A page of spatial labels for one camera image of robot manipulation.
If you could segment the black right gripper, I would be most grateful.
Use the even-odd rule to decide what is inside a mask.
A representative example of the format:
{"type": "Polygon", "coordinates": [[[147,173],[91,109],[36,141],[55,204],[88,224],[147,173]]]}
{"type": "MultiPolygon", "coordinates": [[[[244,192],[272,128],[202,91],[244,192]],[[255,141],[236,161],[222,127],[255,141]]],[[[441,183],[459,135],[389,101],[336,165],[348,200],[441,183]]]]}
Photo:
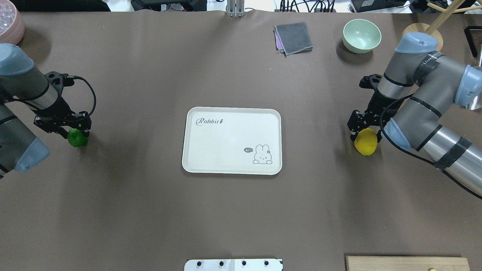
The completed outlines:
{"type": "MultiPolygon", "coordinates": [[[[361,130],[370,126],[380,126],[380,118],[383,111],[393,102],[393,98],[386,97],[379,92],[374,92],[365,111],[353,110],[347,123],[348,129],[351,132],[349,136],[351,141],[355,142],[361,130]]],[[[383,139],[383,132],[379,130],[376,136],[377,142],[380,143],[383,139]]]]}

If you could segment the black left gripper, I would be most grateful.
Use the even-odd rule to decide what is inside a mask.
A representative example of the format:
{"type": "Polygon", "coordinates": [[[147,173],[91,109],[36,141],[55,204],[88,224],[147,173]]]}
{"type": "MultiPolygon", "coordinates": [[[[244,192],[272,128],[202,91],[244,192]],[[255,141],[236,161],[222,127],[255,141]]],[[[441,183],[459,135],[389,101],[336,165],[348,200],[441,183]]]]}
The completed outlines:
{"type": "Polygon", "coordinates": [[[33,110],[36,114],[34,124],[47,133],[55,133],[68,139],[68,131],[63,128],[69,126],[78,129],[83,137],[90,136],[91,118],[87,111],[74,113],[63,98],[58,98],[53,105],[43,110],[33,110]]]}

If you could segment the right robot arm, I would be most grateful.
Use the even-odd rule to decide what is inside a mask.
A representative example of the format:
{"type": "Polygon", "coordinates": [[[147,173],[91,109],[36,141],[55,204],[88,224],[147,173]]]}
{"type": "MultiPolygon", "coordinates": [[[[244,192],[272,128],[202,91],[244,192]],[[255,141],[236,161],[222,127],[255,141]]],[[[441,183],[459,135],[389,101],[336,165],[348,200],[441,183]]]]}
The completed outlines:
{"type": "Polygon", "coordinates": [[[360,88],[374,93],[364,112],[353,110],[350,138],[355,141],[363,129],[378,126],[378,141],[385,138],[409,155],[423,151],[425,162],[481,198],[481,149],[438,122],[451,105],[467,106],[481,93],[481,71],[437,46],[429,34],[406,33],[383,75],[360,80],[360,88]]]}

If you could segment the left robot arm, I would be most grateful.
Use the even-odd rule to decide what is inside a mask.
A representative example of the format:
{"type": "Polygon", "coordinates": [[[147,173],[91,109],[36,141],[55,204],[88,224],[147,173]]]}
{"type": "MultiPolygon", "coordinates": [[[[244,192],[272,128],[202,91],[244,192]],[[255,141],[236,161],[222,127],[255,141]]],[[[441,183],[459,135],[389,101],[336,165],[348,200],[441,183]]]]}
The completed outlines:
{"type": "Polygon", "coordinates": [[[18,116],[11,103],[23,104],[33,113],[33,125],[48,134],[58,134],[71,146],[85,146],[91,131],[91,115],[97,99],[93,96],[90,111],[74,112],[63,98],[63,90],[83,81],[80,76],[59,72],[41,72],[34,61],[17,45],[0,46],[0,171],[1,177],[16,171],[25,173],[50,154],[43,141],[18,116]]]}

